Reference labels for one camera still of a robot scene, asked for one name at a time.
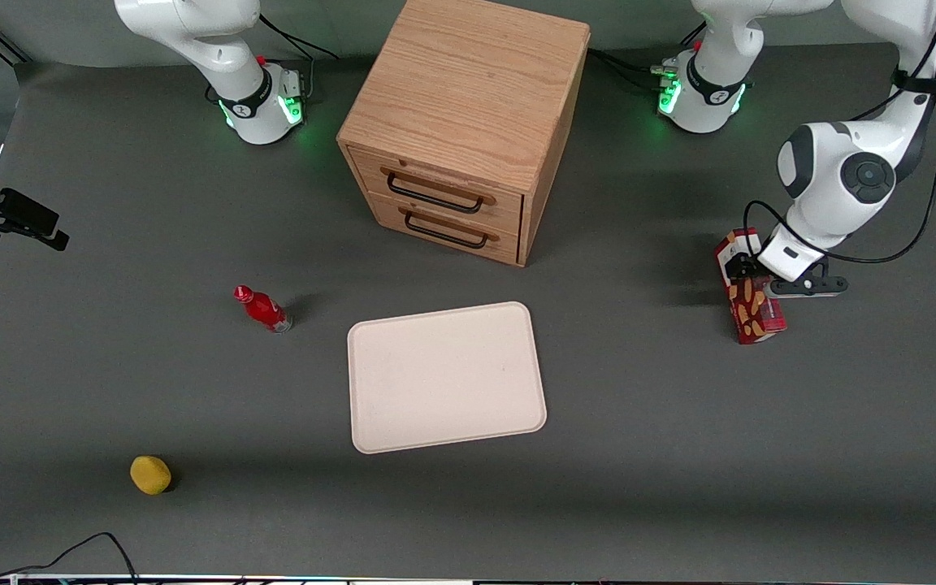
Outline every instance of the bottle cap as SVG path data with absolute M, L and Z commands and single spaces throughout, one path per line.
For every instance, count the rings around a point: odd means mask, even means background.
M 233 289 L 233 297 L 241 303 L 250 303 L 252 302 L 252 297 L 255 296 L 255 292 L 248 286 L 239 285 L 237 288 Z

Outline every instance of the red box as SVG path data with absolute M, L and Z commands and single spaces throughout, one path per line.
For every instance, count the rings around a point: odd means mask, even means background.
M 731 303 L 732 321 L 735 321 L 735 330 L 739 333 L 739 343 L 743 345 L 757 344 L 787 329 L 787 318 L 782 314 L 778 299 L 770 299 L 765 293 L 765 285 L 772 277 L 746 278 L 734 283 L 728 278 L 725 264 L 736 254 L 750 253 L 747 238 L 753 252 L 760 252 L 761 239 L 757 237 L 754 228 L 750 228 L 749 232 L 733 230 L 717 246 L 716 252 L 721 281 L 724 282 L 725 294 Z

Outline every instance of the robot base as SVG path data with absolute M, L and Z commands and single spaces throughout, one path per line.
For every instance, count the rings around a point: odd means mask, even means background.
M 664 81 L 664 90 L 660 93 L 660 104 L 656 107 L 657 114 L 670 118 L 681 129 L 695 134 L 707 134 L 725 125 L 736 111 L 739 111 L 739 103 L 742 100 L 743 93 L 746 92 L 746 85 L 742 85 L 739 91 L 734 95 L 728 95 L 724 92 L 725 99 L 717 105 L 706 103 L 705 97 L 698 89 L 692 88 L 687 78 L 681 75 L 681 71 L 696 52 L 692 49 L 681 52 L 676 57 L 669 57 L 662 63 L 662 67 L 654 67 L 653 71 L 659 71 Z
M 283 69 L 275 63 L 267 63 L 263 69 L 272 77 L 272 93 L 253 118 L 230 115 L 226 107 L 219 103 L 226 115 L 227 125 L 237 132 L 241 140 L 253 145 L 267 145 L 281 140 L 291 128 L 301 124 L 305 116 L 298 71 Z

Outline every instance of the drawer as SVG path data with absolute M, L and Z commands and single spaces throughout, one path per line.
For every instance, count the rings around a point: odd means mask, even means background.
M 349 148 L 357 173 L 369 192 L 412 206 L 417 212 L 518 234 L 522 196 L 437 171 Z
M 490 228 L 454 222 L 428 211 L 412 210 L 392 197 L 370 195 L 370 207 L 383 226 L 448 245 L 505 264 L 515 264 L 519 238 Z

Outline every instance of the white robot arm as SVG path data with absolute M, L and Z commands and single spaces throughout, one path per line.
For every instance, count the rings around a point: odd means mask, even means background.
M 656 73 L 672 77 L 658 112 L 687 131 L 705 134 L 725 125 L 739 109 L 750 67 L 765 45 L 756 19 L 820 11 L 833 0 L 691 0 L 705 19 L 702 49 L 666 59 Z
M 683 129 L 721 128 L 739 107 L 743 79 L 764 45 L 755 18 L 796 15 L 832 0 L 692 0 L 708 30 L 698 51 L 686 49 L 654 67 L 664 75 L 658 112 Z M 894 43 L 899 63 L 891 100 L 876 118 L 806 123 L 780 149 L 779 177 L 794 199 L 757 256 L 794 282 L 887 204 L 920 162 L 936 107 L 936 0 L 842 0 L 848 18 Z
M 133 33 L 158 41 L 201 71 L 242 140 L 272 143 L 301 122 L 297 72 L 258 62 L 248 44 L 230 37 L 258 22 L 259 0 L 115 0 L 115 9 Z
M 794 281 L 865 225 L 920 162 L 936 107 L 936 0 L 843 0 L 851 20 L 898 46 L 895 96 L 876 118 L 806 123 L 779 151 L 794 204 L 757 259 Z

